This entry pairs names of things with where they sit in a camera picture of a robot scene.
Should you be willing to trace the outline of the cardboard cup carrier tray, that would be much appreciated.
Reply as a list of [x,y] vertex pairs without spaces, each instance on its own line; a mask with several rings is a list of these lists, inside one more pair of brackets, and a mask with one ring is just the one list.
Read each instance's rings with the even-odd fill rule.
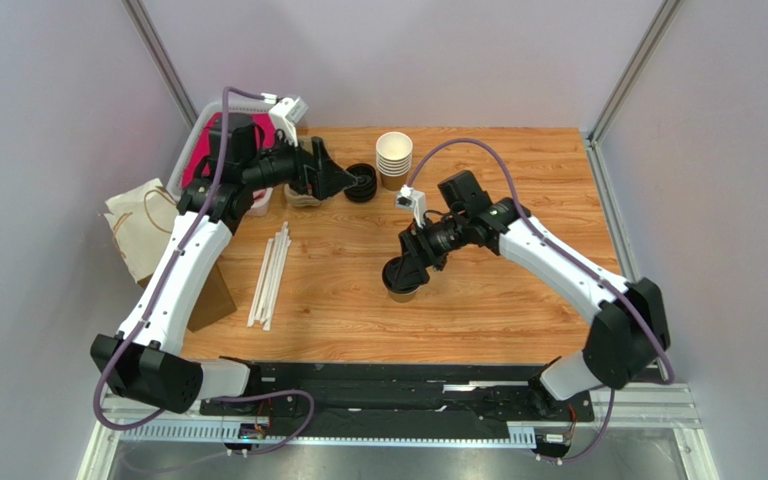
[[310,195],[298,193],[289,185],[283,187],[283,193],[287,204],[294,208],[317,208],[322,205],[321,200]]

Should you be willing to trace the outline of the brown paper bag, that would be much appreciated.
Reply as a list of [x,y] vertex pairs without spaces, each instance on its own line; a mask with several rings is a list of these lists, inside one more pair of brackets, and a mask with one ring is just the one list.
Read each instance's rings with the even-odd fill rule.
[[[155,178],[105,201],[113,245],[133,280],[145,288],[171,239],[176,201]],[[237,306],[218,266],[210,270],[187,329],[197,332],[235,313]]]

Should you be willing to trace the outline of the white plastic basket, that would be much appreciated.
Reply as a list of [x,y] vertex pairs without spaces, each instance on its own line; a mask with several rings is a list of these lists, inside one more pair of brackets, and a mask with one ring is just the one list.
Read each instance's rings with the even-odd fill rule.
[[[274,103],[262,102],[248,98],[230,99],[229,111],[231,113],[243,113],[251,115],[258,126],[265,130],[267,140],[259,140],[258,145],[271,146],[273,144],[274,127],[268,116]],[[199,114],[192,128],[178,160],[172,170],[165,189],[178,201],[183,188],[192,180],[197,163],[210,152],[208,132],[213,124],[221,117],[222,103],[220,100],[208,103]]]

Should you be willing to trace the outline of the brown paper coffee cup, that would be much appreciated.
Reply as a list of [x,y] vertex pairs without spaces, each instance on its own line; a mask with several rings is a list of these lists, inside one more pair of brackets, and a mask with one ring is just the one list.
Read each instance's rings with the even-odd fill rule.
[[417,294],[417,291],[419,288],[412,288],[412,289],[388,289],[387,293],[391,300],[393,300],[396,303],[407,303],[412,301]]

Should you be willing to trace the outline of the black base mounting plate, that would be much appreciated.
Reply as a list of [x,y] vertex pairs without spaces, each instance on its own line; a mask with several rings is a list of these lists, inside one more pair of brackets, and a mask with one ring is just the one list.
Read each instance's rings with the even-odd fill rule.
[[279,392],[259,403],[207,401],[205,416],[258,416],[268,433],[305,437],[497,440],[511,422],[595,418],[580,393],[554,407],[538,406],[529,380],[536,365],[258,362],[249,395]]

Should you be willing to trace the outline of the pink folded cloth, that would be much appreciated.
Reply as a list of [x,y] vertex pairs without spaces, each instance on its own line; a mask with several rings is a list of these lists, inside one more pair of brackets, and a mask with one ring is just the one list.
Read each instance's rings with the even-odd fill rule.
[[[271,147],[274,144],[274,127],[267,113],[251,113],[250,116],[254,122],[262,128],[263,133],[258,135],[257,146],[258,147]],[[193,178],[194,169],[198,162],[206,155],[210,153],[208,133],[211,127],[216,124],[221,117],[221,113],[217,112],[208,118],[202,131],[191,148],[191,152],[188,154],[188,159],[184,162],[184,168],[182,170],[181,180],[179,181],[180,187],[185,187]]]

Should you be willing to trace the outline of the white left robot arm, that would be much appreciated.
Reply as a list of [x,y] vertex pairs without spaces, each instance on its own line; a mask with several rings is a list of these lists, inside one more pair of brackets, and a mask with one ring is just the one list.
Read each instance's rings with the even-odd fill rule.
[[109,389],[173,413],[184,413],[200,400],[241,396],[250,374],[247,363],[180,355],[209,273],[257,191],[288,185],[326,200],[357,182],[331,158],[320,137],[294,142],[287,130],[275,128],[267,138],[243,113],[217,118],[208,134],[209,152],[181,193],[156,273],[118,331],[97,335],[91,345],[91,359],[101,373],[97,394]]

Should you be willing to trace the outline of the black plastic cup lid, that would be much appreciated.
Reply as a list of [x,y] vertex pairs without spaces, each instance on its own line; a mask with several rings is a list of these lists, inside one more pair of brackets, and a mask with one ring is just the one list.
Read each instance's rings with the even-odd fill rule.
[[427,274],[412,259],[395,257],[384,265],[382,282],[387,290],[420,288],[427,283]]

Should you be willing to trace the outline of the stack of paper cups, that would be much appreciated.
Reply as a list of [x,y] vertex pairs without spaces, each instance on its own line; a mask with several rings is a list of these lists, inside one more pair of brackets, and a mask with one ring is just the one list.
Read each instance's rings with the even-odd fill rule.
[[376,141],[376,168],[385,190],[398,191],[412,168],[413,141],[402,132],[390,131]]

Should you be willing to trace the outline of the stack of black lids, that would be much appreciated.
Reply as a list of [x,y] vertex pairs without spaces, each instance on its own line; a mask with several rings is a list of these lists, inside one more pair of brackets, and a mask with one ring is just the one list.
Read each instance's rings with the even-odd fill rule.
[[345,197],[354,203],[367,203],[377,194],[377,170],[371,164],[357,163],[346,168],[356,179],[356,184],[344,190]]

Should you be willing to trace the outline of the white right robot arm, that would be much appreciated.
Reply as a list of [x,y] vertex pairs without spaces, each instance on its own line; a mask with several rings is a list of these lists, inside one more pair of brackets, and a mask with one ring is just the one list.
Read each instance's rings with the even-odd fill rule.
[[512,198],[493,202],[470,171],[442,181],[449,211],[425,215],[425,196],[405,186],[396,204],[412,223],[400,233],[401,253],[382,269],[392,296],[414,293],[442,270],[449,253],[484,247],[536,275],[582,316],[589,333],[581,351],[547,364],[529,381],[536,400],[553,404],[593,388],[621,389],[670,346],[660,288],[609,272],[550,233]]

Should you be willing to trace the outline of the aluminium frame rail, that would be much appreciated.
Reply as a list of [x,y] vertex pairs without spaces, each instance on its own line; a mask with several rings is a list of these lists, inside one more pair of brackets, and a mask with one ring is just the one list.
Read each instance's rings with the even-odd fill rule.
[[114,450],[124,440],[238,445],[379,446],[514,449],[557,466],[592,458],[610,433],[666,430],[674,439],[680,466],[690,479],[716,479],[717,472],[698,412],[686,385],[637,383],[611,393],[597,389],[569,400],[561,412],[539,418],[502,396],[524,393],[519,382],[433,383],[444,396],[433,408],[372,409],[328,407],[277,398],[270,411],[243,416],[219,402],[198,403],[182,414],[163,413],[123,431],[96,425],[78,476],[103,479],[112,470]]

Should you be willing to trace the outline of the white paper straw bundle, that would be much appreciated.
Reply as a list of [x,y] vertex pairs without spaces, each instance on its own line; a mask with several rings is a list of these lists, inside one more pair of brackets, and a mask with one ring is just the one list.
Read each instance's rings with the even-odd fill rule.
[[292,239],[289,225],[284,221],[281,229],[266,244],[254,298],[249,311],[247,327],[255,324],[263,331],[270,331],[277,297]]

